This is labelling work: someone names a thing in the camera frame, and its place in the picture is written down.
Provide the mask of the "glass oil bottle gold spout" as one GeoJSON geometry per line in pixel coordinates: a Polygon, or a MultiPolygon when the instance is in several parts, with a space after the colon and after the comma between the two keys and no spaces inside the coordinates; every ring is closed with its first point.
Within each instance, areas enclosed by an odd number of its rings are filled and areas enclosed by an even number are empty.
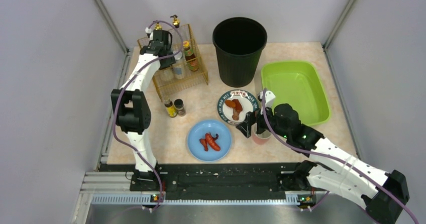
{"type": "Polygon", "coordinates": [[[162,26],[161,26],[161,24],[159,23],[159,22],[156,22],[155,24],[154,24],[154,30],[162,30],[163,28],[162,28],[162,26]]]}

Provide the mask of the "silver lid spice jar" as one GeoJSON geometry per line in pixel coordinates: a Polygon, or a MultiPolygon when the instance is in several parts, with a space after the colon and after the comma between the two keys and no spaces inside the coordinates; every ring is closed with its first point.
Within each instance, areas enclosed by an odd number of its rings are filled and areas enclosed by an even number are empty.
{"type": "Polygon", "coordinates": [[[185,67],[186,60],[182,54],[182,52],[176,52],[177,54],[174,56],[175,63],[172,65],[172,70],[175,78],[184,79],[186,76],[185,67]]]}

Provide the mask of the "sauce bottle yellow cap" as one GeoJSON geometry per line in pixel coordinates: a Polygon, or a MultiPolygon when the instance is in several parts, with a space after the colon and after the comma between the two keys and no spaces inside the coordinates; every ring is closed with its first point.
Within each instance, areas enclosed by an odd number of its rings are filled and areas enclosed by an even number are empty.
{"type": "Polygon", "coordinates": [[[183,49],[184,49],[184,56],[185,60],[187,62],[188,68],[192,72],[196,72],[199,70],[199,65],[197,61],[197,57],[195,55],[195,52],[190,44],[189,41],[183,41],[183,49]]]}

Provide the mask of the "black lid seasoning jar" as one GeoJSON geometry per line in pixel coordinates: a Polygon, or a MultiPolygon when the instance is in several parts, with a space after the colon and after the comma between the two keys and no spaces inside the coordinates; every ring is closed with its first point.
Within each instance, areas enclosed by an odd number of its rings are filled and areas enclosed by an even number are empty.
{"type": "Polygon", "coordinates": [[[174,73],[172,67],[168,67],[165,69],[162,69],[160,72],[160,79],[163,82],[171,82],[174,80],[174,73]]]}

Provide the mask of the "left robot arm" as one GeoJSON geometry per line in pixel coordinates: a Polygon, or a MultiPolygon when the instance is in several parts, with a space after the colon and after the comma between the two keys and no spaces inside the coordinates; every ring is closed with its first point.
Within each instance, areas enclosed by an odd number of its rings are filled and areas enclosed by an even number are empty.
{"type": "Polygon", "coordinates": [[[136,179],[145,180],[149,187],[158,188],[162,192],[162,181],[155,169],[157,160],[149,139],[151,111],[145,91],[159,69],[174,63],[171,50],[173,37],[169,31],[153,30],[149,39],[149,44],[141,48],[137,65],[129,79],[121,88],[111,92],[114,122],[128,140],[121,140],[116,132],[113,136],[119,143],[132,149],[136,161],[136,179]]]}

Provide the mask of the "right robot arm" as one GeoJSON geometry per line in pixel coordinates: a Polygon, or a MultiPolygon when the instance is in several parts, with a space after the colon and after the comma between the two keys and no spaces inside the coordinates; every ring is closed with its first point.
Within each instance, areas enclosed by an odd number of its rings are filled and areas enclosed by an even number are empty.
{"type": "Polygon", "coordinates": [[[258,133],[269,131],[285,146],[309,158],[295,171],[301,187],[319,188],[339,195],[364,209],[378,223],[396,223],[402,211],[418,223],[406,206],[409,192],[406,177],[401,172],[377,169],[348,154],[322,133],[302,124],[289,104],[248,112],[237,129],[248,138],[252,125],[257,125],[258,133]]]}

